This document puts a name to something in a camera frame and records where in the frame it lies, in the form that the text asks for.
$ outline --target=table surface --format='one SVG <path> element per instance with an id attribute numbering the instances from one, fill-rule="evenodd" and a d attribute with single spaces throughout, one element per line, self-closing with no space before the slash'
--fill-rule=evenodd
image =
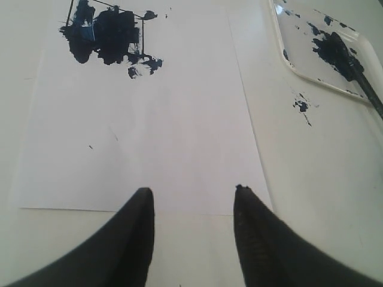
<path id="1" fill-rule="evenodd" d="M 383 63 L 378 0 L 299 0 L 352 26 Z M 383 281 L 383 122 L 369 105 L 307 82 L 282 62 L 268 2 L 221 0 L 276 214 L 332 257 Z M 0 21 L 0 285 L 76 247 L 111 212 L 16 209 L 7 204 L 50 0 L 3 1 Z M 312 127 L 293 107 L 314 105 Z M 160 213 L 147 286 L 243 286 L 232 216 Z"/>

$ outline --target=white paper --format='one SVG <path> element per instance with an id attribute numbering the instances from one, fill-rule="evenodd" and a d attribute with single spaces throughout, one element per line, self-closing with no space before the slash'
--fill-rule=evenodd
<path id="1" fill-rule="evenodd" d="M 150 187 L 157 211 L 231 215 L 242 184 L 270 207 L 225 12 L 130 2 L 113 4 L 158 13 L 145 24 L 145 52 L 163 59 L 134 80 L 126 64 L 104 65 L 95 53 L 78 63 L 58 32 L 69 1 L 54 2 L 18 205 L 117 211 Z"/>

